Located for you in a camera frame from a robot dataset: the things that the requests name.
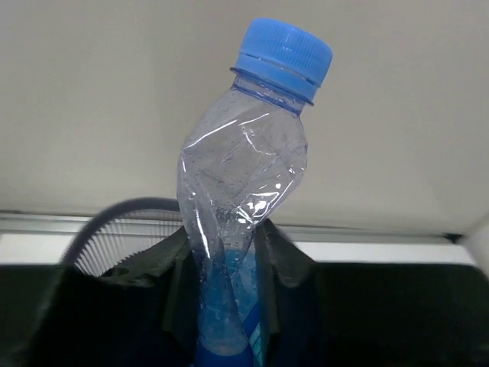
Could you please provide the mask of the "blue cap plastic bottle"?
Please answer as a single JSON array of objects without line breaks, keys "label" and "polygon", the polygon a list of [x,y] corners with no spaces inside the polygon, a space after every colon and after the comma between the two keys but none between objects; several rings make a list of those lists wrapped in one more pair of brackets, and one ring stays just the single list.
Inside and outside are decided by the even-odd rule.
[{"label": "blue cap plastic bottle", "polygon": [[261,364],[254,232],[303,179],[301,114],[331,62],[316,36],[254,19],[232,86],[180,149],[177,199],[200,271],[197,366]]}]

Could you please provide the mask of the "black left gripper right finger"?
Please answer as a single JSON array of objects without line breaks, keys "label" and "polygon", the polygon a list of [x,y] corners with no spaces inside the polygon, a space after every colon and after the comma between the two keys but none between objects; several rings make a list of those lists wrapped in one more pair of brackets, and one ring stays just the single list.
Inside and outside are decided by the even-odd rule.
[{"label": "black left gripper right finger", "polygon": [[452,243],[255,235],[265,366],[486,366],[488,279]]}]

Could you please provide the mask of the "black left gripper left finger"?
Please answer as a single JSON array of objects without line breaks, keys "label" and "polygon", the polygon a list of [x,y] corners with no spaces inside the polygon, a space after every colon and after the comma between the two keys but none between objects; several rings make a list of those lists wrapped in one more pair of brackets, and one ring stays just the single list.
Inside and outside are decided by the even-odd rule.
[{"label": "black left gripper left finger", "polygon": [[1,364],[188,366],[165,324],[187,252],[172,236],[99,277],[72,265],[3,265]]}]

